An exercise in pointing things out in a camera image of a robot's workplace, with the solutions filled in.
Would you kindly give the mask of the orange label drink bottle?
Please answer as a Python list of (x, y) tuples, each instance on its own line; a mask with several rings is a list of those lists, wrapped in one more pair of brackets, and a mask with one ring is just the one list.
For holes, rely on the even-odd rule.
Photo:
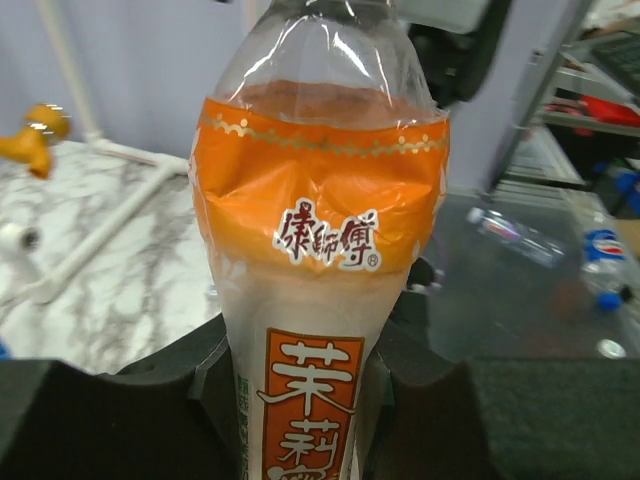
[(390, 1), (274, 1), (202, 105), (189, 178), (243, 479), (349, 476), (364, 364), (447, 193), (450, 124)]

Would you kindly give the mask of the bottle in lower corner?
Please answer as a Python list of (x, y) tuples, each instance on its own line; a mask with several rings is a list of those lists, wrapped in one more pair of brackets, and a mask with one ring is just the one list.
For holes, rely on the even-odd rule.
[(547, 268), (554, 267), (565, 255), (561, 242), (495, 210), (473, 207), (467, 213), (467, 221), (481, 234)]

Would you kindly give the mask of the orange tap valve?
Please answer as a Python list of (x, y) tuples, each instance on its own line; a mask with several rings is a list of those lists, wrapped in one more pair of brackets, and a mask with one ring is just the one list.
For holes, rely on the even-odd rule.
[(62, 107), (38, 103), (27, 112), (15, 135), (1, 138), (1, 157), (26, 165), (32, 176), (46, 180), (54, 163), (51, 149), (66, 141), (71, 130), (71, 118)]

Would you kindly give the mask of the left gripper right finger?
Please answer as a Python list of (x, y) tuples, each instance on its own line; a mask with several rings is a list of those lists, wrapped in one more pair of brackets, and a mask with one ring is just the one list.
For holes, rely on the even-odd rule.
[(639, 364), (607, 359), (450, 363), (388, 324), (389, 378), (371, 479), (635, 479)]

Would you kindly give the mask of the cluttered background shelf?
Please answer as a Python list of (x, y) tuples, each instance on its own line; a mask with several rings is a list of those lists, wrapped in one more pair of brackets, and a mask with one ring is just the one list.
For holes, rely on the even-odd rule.
[(549, 111), (546, 101), (555, 89), (583, 94), (609, 102), (620, 102), (624, 107), (639, 112), (635, 94), (613, 75), (593, 63), (591, 51), (608, 40), (626, 39), (628, 33), (615, 33), (603, 37), (578, 39), (582, 21), (591, 11), (590, 1), (569, 1), (560, 14), (560, 23), (554, 29), (547, 46), (531, 57), (516, 96), (514, 114), (498, 144), (491, 170), (480, 191), (480, 198), (490, 202), (504, 182), (519, 186), (540, 186), (562, 190), (581, 191), (586, 184), (575, 172), (560, 173), (556, 177), (535, 177), (512, 174), (509, 168), (516, 150), (528, 134), (548, 149), (547, 158), (553, 158), (557, 143), (551, 137), (549, 125), (584, 129), (593, 132), (637, 137), (637, 127), (606, 123), (594, 117), (559, 111)]

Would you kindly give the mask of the white PVC pipe frame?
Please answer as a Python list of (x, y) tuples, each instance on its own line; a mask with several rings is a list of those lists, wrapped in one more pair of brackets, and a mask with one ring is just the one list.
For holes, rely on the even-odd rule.
[(1, 163), (1, 212), (38, 229), (39, 247), (28, 257), (42, 273), (68, 264), (117, 211), (150, 194), (58, 286), (54, 303), (105, 303), (127, 311), (168, 292), (181, 266), (180, 230), (190, 223), (185, 177), (157, 182), (158, 168), (102, 155), (81, 142), (61, 143), (53, 154), (56, 165), (47, 181)]

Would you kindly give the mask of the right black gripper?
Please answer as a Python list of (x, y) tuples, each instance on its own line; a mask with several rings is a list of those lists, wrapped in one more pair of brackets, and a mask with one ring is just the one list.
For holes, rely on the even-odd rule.
[(491, 1), (479, 26), (466, 34), (420, 24), (409, 27), (409, 39), (438, 107), (476, 96), (492, 66), (510, 8), (510, 0)]

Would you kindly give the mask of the white cap on floor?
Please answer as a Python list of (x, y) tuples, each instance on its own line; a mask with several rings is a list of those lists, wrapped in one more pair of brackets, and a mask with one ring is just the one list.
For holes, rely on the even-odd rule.
[(611, 339), (600, 340), (596, 349), (600, 355), (612, 360), (624, 359), (627, 356), (625, 348)]

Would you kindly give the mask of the blue cap bottle on floor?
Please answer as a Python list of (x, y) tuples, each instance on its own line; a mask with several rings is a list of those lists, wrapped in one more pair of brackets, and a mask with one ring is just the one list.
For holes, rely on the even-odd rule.
[(583, 281), (603, 311), (615, 312), (633, 298), (627, 257), (618, 235), (599, 228), (584, 234)]

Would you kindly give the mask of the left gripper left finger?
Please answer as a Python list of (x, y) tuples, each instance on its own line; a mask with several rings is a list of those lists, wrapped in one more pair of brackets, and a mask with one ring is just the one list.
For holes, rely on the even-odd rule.
[(115, 374), (1, 362), (4, 479), (236, 479), (239, 463), (221, 316)]

